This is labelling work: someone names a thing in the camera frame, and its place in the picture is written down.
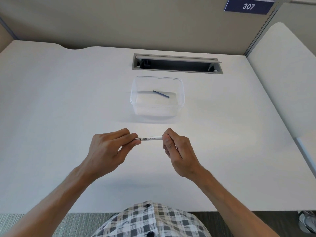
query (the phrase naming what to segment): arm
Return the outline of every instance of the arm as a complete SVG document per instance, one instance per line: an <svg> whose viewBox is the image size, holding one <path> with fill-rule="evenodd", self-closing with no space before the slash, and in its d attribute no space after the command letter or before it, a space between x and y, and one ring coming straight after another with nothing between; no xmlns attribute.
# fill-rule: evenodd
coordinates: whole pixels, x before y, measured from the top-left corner
<svg viewBox="0 0 316 237"><path fill-rule="evenodd" d="M141 143L133 141L137 137L128 129L94 135L85 160L3 237L52 236L84 190L99 177L115 170L128 152Z"/></svg>
<svg viewBox="0 0 316 237"><path fill-rule="evenodd" d="M235 237L279 236L201 166L187 137L167 129L162 140L176 172L193 181L203 191Z"/></svg>

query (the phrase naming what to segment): finger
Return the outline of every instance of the finger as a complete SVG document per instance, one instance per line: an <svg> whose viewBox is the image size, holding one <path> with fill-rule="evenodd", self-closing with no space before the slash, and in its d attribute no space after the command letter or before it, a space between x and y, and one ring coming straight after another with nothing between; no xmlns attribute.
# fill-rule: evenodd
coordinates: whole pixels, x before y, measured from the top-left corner
<svg viewBox="0 0 316 237"><path fill-rule="evenodd" d="M167 148L167 151L169 152L169 157L171 160L181 159L181 156L176 148L176 145L174 144L174 141L170 138L169 135L164 134L162 136L162 140L164 145Z"/></svg>
<svg viewBox="0 0 316 237"><path fill-rule="evenodd" d="M169 135L175 144L177 144L177 142L179 141L180 136L177 133L175 133L171 128L168 128L164 132L164 134Z"/></svg>
<svg viewBox="0 0 316 237"><path fill-rule="evenodd" d="M120 149L116 155L116 158L118 159L118 161L120 163L123 163L127 154L132 150L132 148L134 148L136 145L139 145L140 143L141 141L139 140L131 141L130 143L125 145L122 149Z"/></svg>
<svg viewBox="0 0 316 237"><path fill-rule="evenodd" d="M130 133L130 131L127 128L124 128L124 129L121 129L119 131L101 134L101 137L103 139L109 141L109 140L114 140L114 139L120 138L124 135L128 135L129 133Z"/></svg>
<svg viewBox="0 0 316 237"><path fill-rule="evenodd" d="M136 133L132 133L132 134L124 135L120 138L114 139L113 142L115 142L119 146L124 146L137 137L138 137L138 135Z"/></svg>

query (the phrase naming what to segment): hand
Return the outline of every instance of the hand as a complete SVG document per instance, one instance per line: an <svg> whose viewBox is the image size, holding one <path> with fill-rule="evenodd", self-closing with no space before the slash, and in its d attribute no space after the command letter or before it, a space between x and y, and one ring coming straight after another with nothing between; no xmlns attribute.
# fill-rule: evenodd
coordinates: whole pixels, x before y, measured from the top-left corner
<svg viewBox="0 0 316 237"><path fill-rule="evenodd" d="M180 136L168 128L162 135L162 140L163 148L180 176L193 180L204 169L199 163L188 137Z"/></svg>
<svg viewBox="0 0 316 237"><path fill-rule="evenodd" d="M124 162L132 148L141 143L134 140L138 135L130 134L126 128L119 131L94 135L89 153L80 164L80 173L92 182L115 170Z"/></svg>

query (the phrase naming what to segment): shirt button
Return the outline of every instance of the shirt button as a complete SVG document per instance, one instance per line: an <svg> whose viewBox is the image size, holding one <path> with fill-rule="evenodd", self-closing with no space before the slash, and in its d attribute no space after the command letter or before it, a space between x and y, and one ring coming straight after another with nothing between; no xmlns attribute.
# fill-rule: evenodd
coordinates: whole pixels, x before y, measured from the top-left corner
<svg viewBox="0 0 316 237"><path fill-rule="evenodd" d="M154 237L155 236L155 232L149 231L147 233L147 237Z"/></svg>

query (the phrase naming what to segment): forearm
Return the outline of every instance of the forearm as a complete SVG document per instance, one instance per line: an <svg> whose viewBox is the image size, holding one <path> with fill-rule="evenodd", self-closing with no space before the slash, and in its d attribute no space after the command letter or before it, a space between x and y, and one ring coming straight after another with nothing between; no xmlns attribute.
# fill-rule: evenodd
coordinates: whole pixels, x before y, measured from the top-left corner
<svg viewBox="0 0 316 237"><path fill-rule="evenodd" d="M79 167L73 169L56 189L24 215L3 237L52 236L61 220L90 183Z"/></svg>
<svg viewBox="0 0 316 237"><path fill-rule="evenodd" d="M192 181L211 200L235 237L278 235L203 169Z"/></svg>

